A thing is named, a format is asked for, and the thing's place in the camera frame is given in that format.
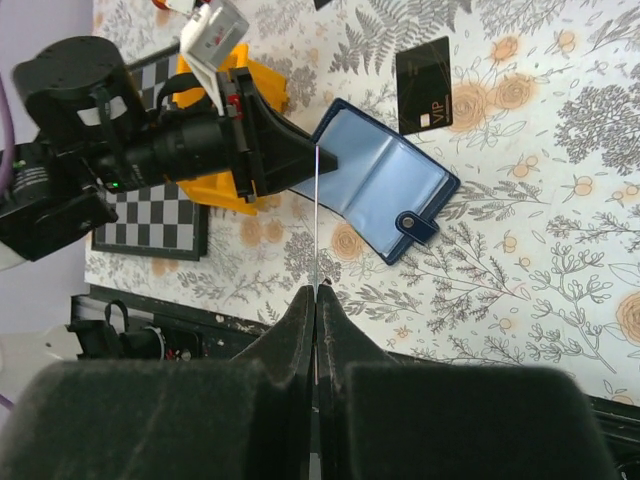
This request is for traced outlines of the black VIP card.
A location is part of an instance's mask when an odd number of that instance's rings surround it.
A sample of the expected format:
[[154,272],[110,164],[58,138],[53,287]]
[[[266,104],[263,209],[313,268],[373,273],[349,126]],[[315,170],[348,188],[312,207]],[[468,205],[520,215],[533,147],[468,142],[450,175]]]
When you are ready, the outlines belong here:
[[409,135],[451,126],[449,38],[398,52],[395,66],[399,133]]

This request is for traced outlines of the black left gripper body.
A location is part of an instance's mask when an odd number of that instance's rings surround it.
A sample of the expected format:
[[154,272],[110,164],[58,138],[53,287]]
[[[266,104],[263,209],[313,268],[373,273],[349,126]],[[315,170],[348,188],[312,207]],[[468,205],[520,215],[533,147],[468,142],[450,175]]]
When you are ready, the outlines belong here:
[[162,105],[197,85],[192,74],[172,77],[146,109],[111,41],[76,36],[46,47],[12,72],[39,129],[19,148],[13,201],[90,202],[101,190],[124,193],[218,172],[231,173],[239,195],[253,195],[239,85],[248,76],[245,69],[218,75],[229,93],[224,116],[209,98],[185,109]]

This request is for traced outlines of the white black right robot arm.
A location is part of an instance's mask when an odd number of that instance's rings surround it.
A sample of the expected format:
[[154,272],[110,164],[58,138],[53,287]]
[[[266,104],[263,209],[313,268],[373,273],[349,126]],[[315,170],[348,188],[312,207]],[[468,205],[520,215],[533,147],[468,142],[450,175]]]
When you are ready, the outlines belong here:
[[1,338],[5,479],[615,479],[545,368],[402,364],[326,285],[228,360],[157,327]]

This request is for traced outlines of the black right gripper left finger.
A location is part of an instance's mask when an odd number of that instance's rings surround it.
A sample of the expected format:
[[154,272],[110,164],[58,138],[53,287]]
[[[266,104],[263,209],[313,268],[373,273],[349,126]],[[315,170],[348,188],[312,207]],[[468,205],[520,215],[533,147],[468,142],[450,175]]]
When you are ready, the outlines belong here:
[[1,435],[5,479],[305,479],[315,298],[228,361],[57,362]]

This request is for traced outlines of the blue leather card holder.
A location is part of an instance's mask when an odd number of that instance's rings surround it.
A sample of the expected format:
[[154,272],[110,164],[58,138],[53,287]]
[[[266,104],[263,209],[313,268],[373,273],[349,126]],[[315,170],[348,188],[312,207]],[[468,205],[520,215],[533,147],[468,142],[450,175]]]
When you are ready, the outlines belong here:
[[312,140],[338,168],[291,190],[340,215],[386,264],[439,231],[436,217],[461,182],[402,135],[337,99]]

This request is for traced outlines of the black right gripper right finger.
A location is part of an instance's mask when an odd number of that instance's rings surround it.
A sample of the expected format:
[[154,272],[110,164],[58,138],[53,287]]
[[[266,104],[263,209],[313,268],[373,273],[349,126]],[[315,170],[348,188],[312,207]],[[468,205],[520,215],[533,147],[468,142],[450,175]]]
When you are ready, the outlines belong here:
[[[450,430],[480,420],[480,433],[472,441],[488,440],[490,457],[507,460],[507,469],[519,470],[531,460],[523,454],[547,449],[578,453],[587,466],[578,467],[587,479],[617,477],[613,460],[586,396],[561,371],[539,367],[421,365],[348,367],[346,415],[338,434],[339,453],[346,472],[338,479],[434,479],[427,462],[434,440],[452,442]],[[543,466],[529,469],[558,479],[576,460],[562,460],[557,453],[542,454]]]

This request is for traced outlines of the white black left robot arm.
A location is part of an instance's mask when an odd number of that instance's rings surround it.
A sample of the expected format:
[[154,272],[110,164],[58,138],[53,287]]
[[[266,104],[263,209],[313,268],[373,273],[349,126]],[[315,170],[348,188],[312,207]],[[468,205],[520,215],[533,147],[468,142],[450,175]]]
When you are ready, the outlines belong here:
[[335,171],[337,157],[274,110],[246,67],[214,76],[222,104],[146,108],[117,46],[54,43],[13,82],[36,138],[1,154],[1,266],[42,259],[116,220],[107,193],[230,172],[264,197]]

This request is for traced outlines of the black credit card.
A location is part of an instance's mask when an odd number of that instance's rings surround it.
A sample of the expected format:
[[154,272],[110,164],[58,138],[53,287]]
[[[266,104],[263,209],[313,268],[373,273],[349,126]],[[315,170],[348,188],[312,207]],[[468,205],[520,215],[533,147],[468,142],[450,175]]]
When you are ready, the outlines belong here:
[[331,2],[331,0],[314,0],[314,6],[317,10],[325,7]]

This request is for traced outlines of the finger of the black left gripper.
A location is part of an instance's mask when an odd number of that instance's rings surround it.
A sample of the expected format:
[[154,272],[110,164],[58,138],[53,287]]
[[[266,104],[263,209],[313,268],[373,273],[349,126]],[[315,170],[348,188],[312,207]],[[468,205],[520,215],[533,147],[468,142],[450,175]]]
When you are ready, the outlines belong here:
[[247,94],[251,178],[259,197],[279,193],[338,169],[337,157],[273,110],[255,89]]

